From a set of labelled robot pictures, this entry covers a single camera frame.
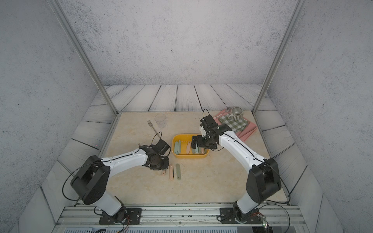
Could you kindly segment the yellow plastic storage box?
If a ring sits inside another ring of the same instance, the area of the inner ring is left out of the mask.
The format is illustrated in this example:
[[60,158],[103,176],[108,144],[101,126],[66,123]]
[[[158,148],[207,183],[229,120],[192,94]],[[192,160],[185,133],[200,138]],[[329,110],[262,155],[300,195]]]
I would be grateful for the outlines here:
[[198,148],[193,139],[197,135],[179,134],[173,138],[172,153],[179,159],[200,159],[205,158],[210,150]]

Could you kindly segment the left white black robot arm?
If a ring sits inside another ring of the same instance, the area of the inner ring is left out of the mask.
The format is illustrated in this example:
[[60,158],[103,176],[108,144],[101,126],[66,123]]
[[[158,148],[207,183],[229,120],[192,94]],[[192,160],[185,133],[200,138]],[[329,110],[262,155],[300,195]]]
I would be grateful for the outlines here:
[[138,149],[114,157],[87,158],[71,180],[71,187],[85,205],[100,208],[108,216],[123,215],[124,204],[107,191],[108,181],[129,169],[146,167],[151,170],[166,170],[169,167],[171,147],[164,141],[156,145],[142,145]]

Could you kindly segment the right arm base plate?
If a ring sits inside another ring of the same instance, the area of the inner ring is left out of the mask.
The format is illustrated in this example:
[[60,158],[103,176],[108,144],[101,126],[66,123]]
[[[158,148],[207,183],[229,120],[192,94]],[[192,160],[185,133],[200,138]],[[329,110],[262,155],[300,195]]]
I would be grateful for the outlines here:
[[238,208],[220,208],[217,220],[221,224],[261,224],[262,218],[257,208],[242,213]]

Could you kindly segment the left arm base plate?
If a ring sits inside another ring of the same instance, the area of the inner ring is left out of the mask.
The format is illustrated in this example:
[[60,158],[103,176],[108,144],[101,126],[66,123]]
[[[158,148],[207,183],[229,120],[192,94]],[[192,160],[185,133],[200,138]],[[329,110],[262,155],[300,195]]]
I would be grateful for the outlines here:
[[122,208],[114,216],[103,212],[99,219],[99,225],[139,225],[141,215],[141,208]]

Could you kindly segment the olive green folding knife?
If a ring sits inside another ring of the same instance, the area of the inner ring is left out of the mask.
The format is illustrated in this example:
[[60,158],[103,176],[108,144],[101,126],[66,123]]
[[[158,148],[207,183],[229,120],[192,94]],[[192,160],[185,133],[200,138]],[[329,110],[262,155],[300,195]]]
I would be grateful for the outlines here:
[[181,180],[181,167],[180,167],[180,164],[176,164],[175,167],[176,167],[176,177],[177,177],[177,180]]

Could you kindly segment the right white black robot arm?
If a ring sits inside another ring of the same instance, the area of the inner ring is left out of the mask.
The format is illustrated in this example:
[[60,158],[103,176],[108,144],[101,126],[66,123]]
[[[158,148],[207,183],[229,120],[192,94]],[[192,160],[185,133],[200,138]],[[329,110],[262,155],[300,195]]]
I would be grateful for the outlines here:
[[192,148],[216,150],[218,145],[230,152],[248,173],[246,192],[233,205],[233,216],[245,222],[261,203],[282,189],[278,164],[266,159],[241,141],[232,129],[216,122],[201,122],[201,134],[192,137]]

